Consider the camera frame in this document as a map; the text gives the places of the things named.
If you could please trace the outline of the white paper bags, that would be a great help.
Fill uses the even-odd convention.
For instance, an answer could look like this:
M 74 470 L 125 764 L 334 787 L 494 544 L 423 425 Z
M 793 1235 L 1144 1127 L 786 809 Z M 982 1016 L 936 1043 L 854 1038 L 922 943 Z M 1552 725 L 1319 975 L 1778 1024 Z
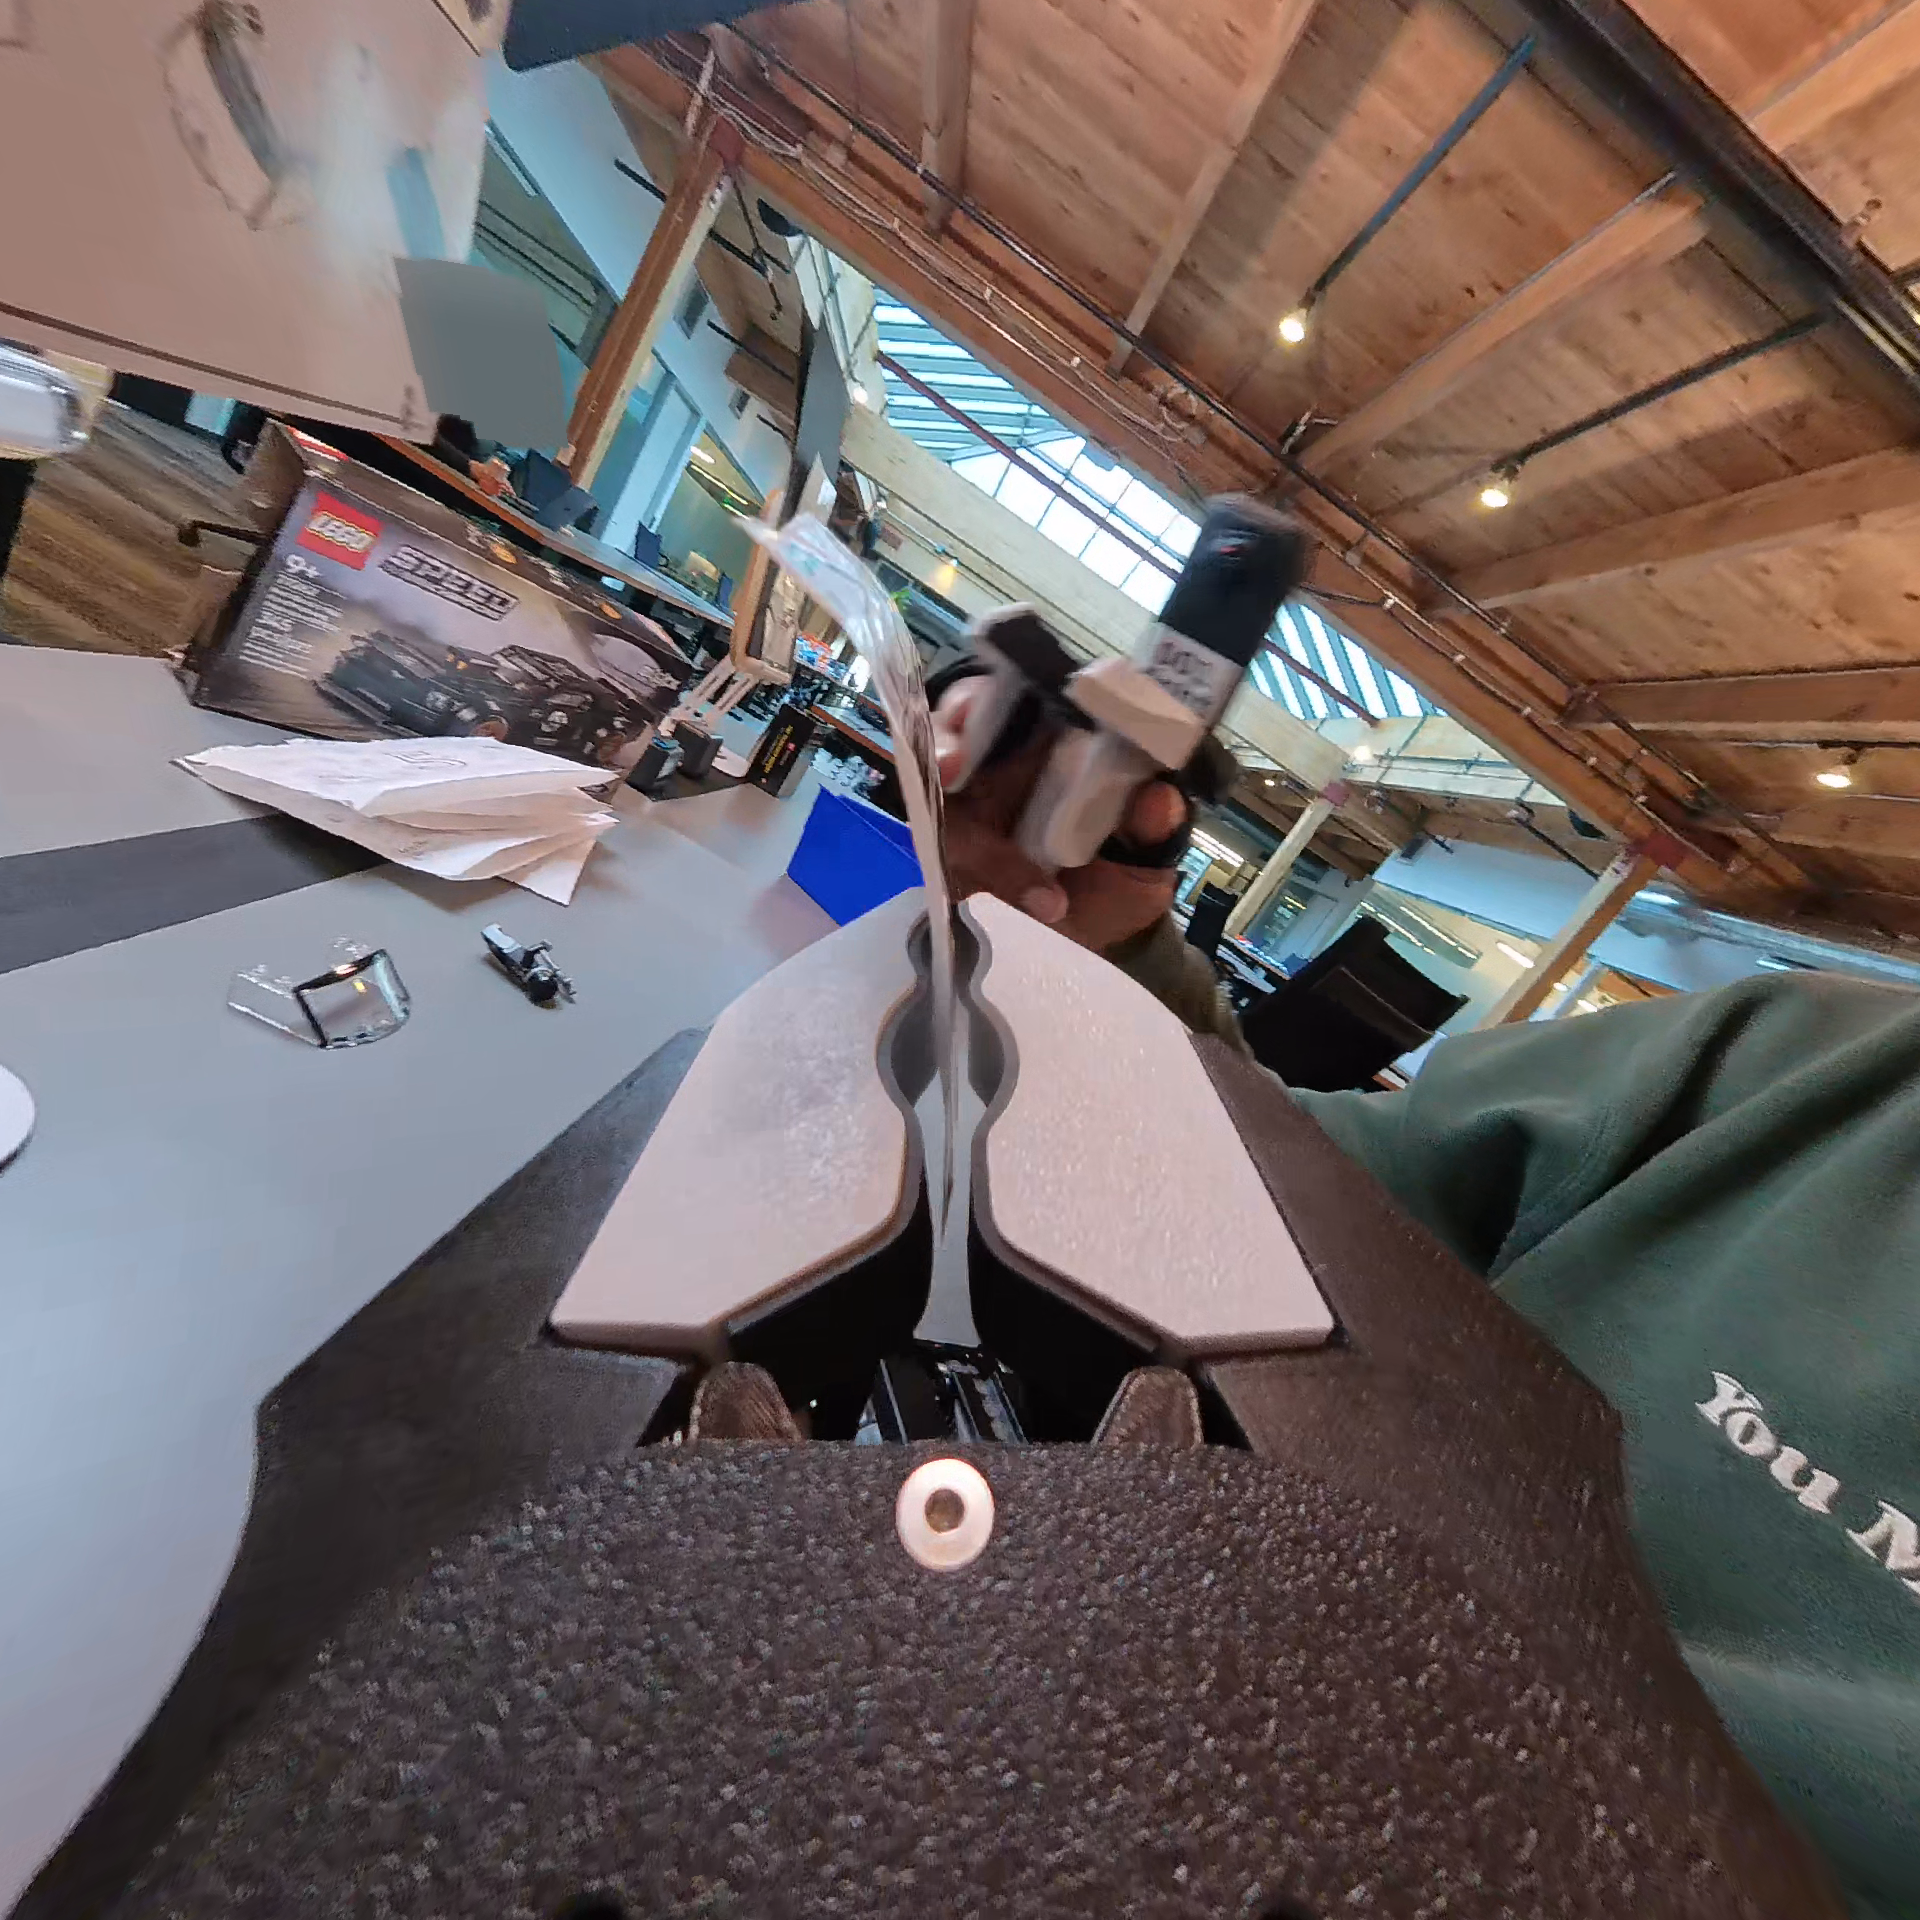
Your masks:
M 225 744 L 176 766 L 410 873 L 568 904 L 616 827 L 612 774 L 492 737 Z

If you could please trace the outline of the sticker sheet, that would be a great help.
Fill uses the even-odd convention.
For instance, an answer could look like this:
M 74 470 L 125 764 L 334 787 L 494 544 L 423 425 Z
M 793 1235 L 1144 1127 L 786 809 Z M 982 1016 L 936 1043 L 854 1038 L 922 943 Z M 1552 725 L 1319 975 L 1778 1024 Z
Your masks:
M 925 885 L 929 935 L 931 1059 L 938 1084 L 938 1123 L 925 1152 L 931 1202 L 933 1254 L 926 1309 L 918 1324 L 922 1340 L 973 1349 L 979 1330 L 968 1272 L 968 1187 L 961 1173 L 962 1148 L 962 1046 L 959 1032 L 959 973 L 954 895 L 948 875 L 945 785 L 918 646 L 894 600 L 882 591 L 852 547 L 811 513 L 796 513 L 780 530 L 755 529 L 769 558 L 823 607 L 851 637 L 871 671 L 893 741 L 907 823 Z

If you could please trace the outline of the lego set box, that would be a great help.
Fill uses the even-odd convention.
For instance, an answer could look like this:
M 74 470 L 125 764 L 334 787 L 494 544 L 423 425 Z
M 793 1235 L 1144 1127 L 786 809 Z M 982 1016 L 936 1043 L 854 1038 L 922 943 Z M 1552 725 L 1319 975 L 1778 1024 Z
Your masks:
M 252 554 L 189 617 L 199 708 L 336 743 L 488 738 L 626 776 L 695 680 L 665 628 L 278 421 L 245 472 Z

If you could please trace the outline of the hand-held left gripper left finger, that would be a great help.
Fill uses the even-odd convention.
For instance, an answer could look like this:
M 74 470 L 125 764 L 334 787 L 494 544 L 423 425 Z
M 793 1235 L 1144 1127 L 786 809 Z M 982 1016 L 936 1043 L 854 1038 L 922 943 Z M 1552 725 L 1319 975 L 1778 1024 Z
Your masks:
M 739 996 L 685 1069 L 549 1333 L 704 1376 L 753 1365 L 852 1436 L 933 1293 L 925 897 L 901 895 Z

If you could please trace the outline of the clear lego windshield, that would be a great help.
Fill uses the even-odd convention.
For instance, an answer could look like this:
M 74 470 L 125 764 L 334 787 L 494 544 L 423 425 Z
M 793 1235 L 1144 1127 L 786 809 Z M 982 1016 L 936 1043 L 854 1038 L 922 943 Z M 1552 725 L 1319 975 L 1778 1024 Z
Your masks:
M 414 996 L 385 946 L 339 940 L 308 976 L 255 967 L 234 973 L 229 1012 L 321 1051 L 349 1051 L 397 1037 L 414 1014 Z

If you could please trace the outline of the paper sign on stand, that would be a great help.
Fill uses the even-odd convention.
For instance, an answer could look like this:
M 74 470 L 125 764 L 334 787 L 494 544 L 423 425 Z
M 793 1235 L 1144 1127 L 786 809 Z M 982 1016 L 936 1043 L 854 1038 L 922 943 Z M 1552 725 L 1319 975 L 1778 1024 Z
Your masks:
M 804 319 L 786 466 L 759 519 L 747 524 L 755 554 L 744 585 L 735 591 L 730 679 L 719 698 L 721 714 L 735 713 L 763 689 L 793 684 L 807 589 L 777 558 L 773 539 L 794 519 L 830 523 L 851 408 L 852 393 L 833 337 Z

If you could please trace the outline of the person's right forearm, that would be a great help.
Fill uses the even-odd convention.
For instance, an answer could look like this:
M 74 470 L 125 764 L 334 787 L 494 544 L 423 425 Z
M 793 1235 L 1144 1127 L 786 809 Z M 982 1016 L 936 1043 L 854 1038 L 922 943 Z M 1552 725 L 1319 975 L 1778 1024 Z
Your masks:
M 1221 1043 L 1236 1059 L 1253 1059 L 1215 964 L 1184 939 L 1173 915 L 1162 915 L 1154 924 L 1103 953 L 1192 1037 Z

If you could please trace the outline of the blue storage bin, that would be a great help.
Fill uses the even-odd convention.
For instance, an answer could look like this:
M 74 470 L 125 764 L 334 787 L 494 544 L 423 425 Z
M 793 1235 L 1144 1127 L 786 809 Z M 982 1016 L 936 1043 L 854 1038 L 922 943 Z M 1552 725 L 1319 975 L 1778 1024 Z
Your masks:
M 922 888 L 913 829 L 834 787 L 817 791 L 784 875 L 839 928 Z

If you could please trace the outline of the white booklet stand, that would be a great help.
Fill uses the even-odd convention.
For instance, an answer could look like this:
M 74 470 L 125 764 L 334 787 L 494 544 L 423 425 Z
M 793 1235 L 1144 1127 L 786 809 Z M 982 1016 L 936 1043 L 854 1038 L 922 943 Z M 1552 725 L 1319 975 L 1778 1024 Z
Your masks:
M 2 344 L 2 572 L 13 560 L 37 468 L 83 449 L 99 395 L 83 372 L 18 344 Z

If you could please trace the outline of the large black panel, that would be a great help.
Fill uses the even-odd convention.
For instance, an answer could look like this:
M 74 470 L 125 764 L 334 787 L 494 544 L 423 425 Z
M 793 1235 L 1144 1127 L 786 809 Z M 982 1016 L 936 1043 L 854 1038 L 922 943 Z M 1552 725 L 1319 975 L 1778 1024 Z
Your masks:
M 512 72 L 590 58 L 663 37 L 701 32 L 789 2 L 512 2 L 500 58 Z

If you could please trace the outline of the lego instruction booklet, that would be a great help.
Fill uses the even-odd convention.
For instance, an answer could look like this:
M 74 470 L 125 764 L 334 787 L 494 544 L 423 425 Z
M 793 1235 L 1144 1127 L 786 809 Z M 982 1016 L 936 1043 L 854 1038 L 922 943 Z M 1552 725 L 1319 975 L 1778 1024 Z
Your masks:
M 511 15 L 4 4 L 4 340 L 427 439 L 398 263 L 468 254 Z

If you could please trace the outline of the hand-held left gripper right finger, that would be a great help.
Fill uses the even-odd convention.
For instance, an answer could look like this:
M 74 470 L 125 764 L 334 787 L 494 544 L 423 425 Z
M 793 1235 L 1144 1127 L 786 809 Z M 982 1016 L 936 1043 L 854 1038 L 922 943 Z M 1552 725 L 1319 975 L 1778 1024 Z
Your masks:
M 970 1303 L 1031 1436 L 1090 1436 L 1150 1367 L 1325 1350 L 1334 1311 L 1188 1027 L 984 895 L 968 902 Z

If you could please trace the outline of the black lego axle assembly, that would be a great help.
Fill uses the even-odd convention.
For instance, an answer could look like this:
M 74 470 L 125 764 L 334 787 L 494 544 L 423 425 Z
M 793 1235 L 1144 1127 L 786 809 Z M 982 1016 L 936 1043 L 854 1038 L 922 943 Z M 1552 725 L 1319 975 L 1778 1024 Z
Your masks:
M 533 1006 L 553 1011 L 574 1002 L 576 986 L 555 960 L 549 943 L 519 940 L 500 924 L 485 924 L 482 943 L 492 969 Z

